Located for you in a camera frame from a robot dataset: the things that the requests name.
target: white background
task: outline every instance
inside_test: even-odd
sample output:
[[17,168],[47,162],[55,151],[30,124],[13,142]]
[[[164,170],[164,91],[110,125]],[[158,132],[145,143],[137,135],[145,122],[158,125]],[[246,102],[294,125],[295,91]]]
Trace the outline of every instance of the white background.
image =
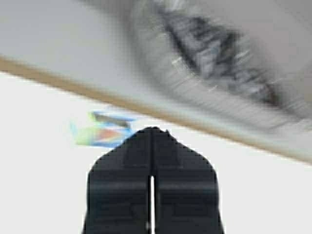
[[[69,121],[104,106],[0,73],[0,232],[79,234],[86,178],[107,150],[76,146]],[[312,166],[156,119],[215,167],[226,234],[312,233]]]

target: brown edge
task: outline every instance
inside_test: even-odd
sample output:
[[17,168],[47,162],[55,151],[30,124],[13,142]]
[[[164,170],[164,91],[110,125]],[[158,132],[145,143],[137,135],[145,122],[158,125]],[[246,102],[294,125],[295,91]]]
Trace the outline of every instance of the brown edge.
[[55,88],[69,91],[98,101],[106,102],[118,107],[129,109],[155,118],[163,119],[165,121],[178,124],[184,127],[192,128],[200,132],[216,135],[218,137],[229,139],[270,153],[279,154],[309,164],[312,163],[312,161],[310,160],[299,159],[295,154],[291,154],[283,150],[277,150],[274,148],[266,147],[251,140],[248,141],[246,139],[242,139],[241,137],[236,136],[235,134],[232,134],[230,132],[223,132],[218,129],[213,129],[211,127],[205,127],[200,125],[199,123],[194,123],[189,120],[182,119],[181,117],[162,113],[161,111],[156,111],[151,107],[137,104],[132,101],[128,101],[126,99],[117,97],[116,95],[97,91],[95,89],[86,87],[82,84],[77,84],[72,81],[69,81],[68,79],[64,79],[61,76],[52,75],[51,73],[41,71],[36,68],[31,68],[27,65],[18,63],[13,60],[9,60],[7,58],[0,57],[0,71],[4,71],[15,76],[20,76],[25,79],[34,80],[43,84],[50,85]]

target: colorful printed image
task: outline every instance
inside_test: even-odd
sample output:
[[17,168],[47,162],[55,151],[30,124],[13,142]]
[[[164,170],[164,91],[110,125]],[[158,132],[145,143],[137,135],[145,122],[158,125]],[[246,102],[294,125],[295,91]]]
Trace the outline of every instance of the colorful printed image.
[[94,111],[72,121],[70,127],[78,145],[115,148],[135,133],[131,124],[137,118],[121,111]]

